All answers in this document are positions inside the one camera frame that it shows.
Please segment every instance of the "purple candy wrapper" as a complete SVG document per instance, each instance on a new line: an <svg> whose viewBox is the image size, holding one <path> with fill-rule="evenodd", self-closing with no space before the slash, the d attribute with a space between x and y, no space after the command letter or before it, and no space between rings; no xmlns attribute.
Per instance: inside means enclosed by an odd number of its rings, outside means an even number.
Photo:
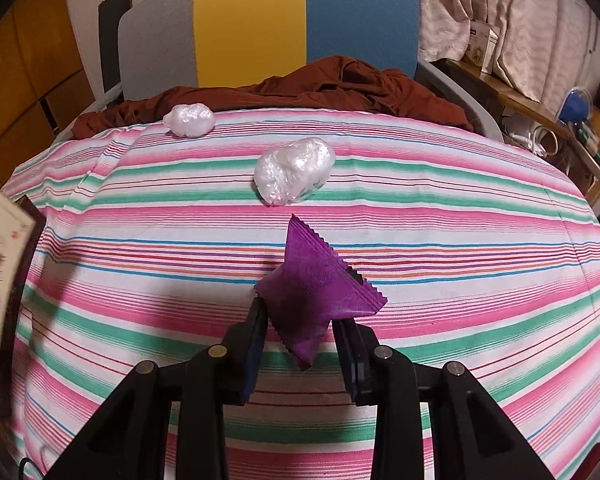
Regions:
<svg viewBox="0 0 600 480"><path fill-rule="evenodd" d="M309 368L332 319L372 316L386 298L308 225L292 215L285 261L256 284L273 327L302 370Z"/></svg>

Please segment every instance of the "chair backrest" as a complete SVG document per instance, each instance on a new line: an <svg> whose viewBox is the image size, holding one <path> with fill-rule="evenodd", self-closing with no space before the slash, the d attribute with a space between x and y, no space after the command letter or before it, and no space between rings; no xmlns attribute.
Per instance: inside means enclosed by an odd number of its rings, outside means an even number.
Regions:
<svg viewBox="0 0 600 480"><path fill-rule="evenodd" d="M417 66L419 0L143 0L118 29L127 99L176 85L241 86L342 54Z"/></svg>

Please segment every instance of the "screw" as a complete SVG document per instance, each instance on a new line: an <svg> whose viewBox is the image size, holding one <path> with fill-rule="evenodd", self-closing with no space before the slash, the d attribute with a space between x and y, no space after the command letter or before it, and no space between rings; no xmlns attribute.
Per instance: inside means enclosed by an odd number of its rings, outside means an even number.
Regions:
<svg viewBox="0 0 600 480"><path fill-rule="evenodd" d="M446 369L449 371L450 374L453 375L460 376L464 374L464 365L462 363L459 363L458 361L451 361L446 365Z"/></svg>
<svg viewBox="0 0 600 480"><path fill-rule="evenodd" d="M224 357L226 355L226 346L213 345L209 347L208 354L215 358Z"/></svg>
<svg viewBox="0 0 600 480"><path fill-rule="evenodd" d="M136 365L136 372L139 374L149 374L154 371L155 364L152 361L140 361Z"/></svg>
<svg viewBox="0 0 600 480"><path fill-rule="evenodd" d="M389 346L379 345L374 348L374 354L380 359L388 359L394 354Z"/></svg>

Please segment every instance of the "brown cloth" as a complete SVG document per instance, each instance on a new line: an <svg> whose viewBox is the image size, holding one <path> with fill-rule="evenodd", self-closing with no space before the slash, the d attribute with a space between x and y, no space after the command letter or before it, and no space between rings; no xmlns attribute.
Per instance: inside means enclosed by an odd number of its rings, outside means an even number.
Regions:
<svg viewBox="0 0 600 480"><path fill-rule="evenodd" d="M408 117L473 128L461 107L436 97L400 70L378 70L364 61L330 56L283 77L239 88L176 86L150 99L125 101L82 114L72 131L87 139L108 128L160 121L175 105L204 103L214 112L242 108L329 108Z"/></svg>

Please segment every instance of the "white box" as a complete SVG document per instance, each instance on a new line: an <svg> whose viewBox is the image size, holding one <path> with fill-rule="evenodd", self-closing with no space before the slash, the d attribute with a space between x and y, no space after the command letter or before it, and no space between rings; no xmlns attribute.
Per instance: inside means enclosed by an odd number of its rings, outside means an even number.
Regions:
<svg viewBox="0 0 600 480"><path fill-rule="evenodd" d="M469 44L462 59L490 74L493 71L499 35L498 27L483 22L471 22Z"/></svg>

